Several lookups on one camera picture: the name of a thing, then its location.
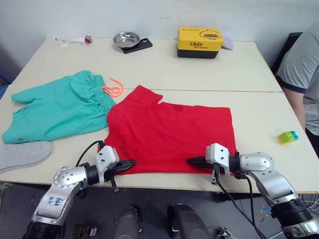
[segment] person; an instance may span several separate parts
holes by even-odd
[[[319,23],[285,54],[276,78],[319,157]]]

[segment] gray t-shirt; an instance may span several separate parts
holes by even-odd
[[[319,24],[305,31],[285,54],[277,76],[290,90],[304,93],[306,128],[319,135]]]

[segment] green lego brick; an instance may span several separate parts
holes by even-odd
[[[281,144],[291,143],[299,139],[298,135],[294,131],[286,131],[280,134],[277,139]]]

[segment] black cable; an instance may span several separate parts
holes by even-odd
[[[258,229],[258,227],[256,227],[254,225],[254,223],[250,220],[250,218],[238,207],[238,205],[236,204],[235,199],[233,198],[233,196],[221,185],[221,183],[219,181],[219,175],[218,175],[219,174],[219,165],[217,167],[215,167],[215,165],[218,165],[218,164],[214,164],[214,173],[215,173],[216,183],[218,184],[218,186],[229,197],[229,199],[232,201],[232,203],[235,206],[235,208],[250,222],[251,225],[254,226],[256,232],[258,233],[258,235],[262,239],[267,239],[266,236]]]
[[[255,222],[255,211],[254,211],[254,199],[253,199],[253,187],[251,185],[251,181],[248,177],[246,177],[248,185],[249,185],[249,194],[250,194],[250,210],[251,210],[251,219],[253,221],[253,226],[258,234],[258,236],[260,238],[265,237],[261,231],[259,230],[259,228],[256,226],[256,222]]]
[[[79,191],[75,196],[76,196],[78,199],[83,199],[83,198],[85,198],[87,195],[88,195],[88,192],[86,191],[86,189],[83,189],[83,190]]]
[[[75,167],[79,166],[80,161],[82,160],[82,158],[83,158],[83,156],[85,155],[85,153],[86,153],[94,144],[96,144],[96,143],[103,143],[103,144],[104,144],[104,142],[101,141],[101,140],[97,140],[97,141],[94,141],[93,143],[91,143],[91,144],[84,150],[84,152],[81,154],[81,156],[80,156],[79,160],[77,161]]]
[[[65,238],[65,227],[66,227],[66,222],[64,222],[63,226],[62,226],[62,230],[60,233],[60,236],[58,237],[59,239],[64,239]]]

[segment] metal bowl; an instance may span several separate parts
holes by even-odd
[[[114,43],[120,48],[130,48],[138,44],[140,37],[134,32],[121,32],[113,37]]]

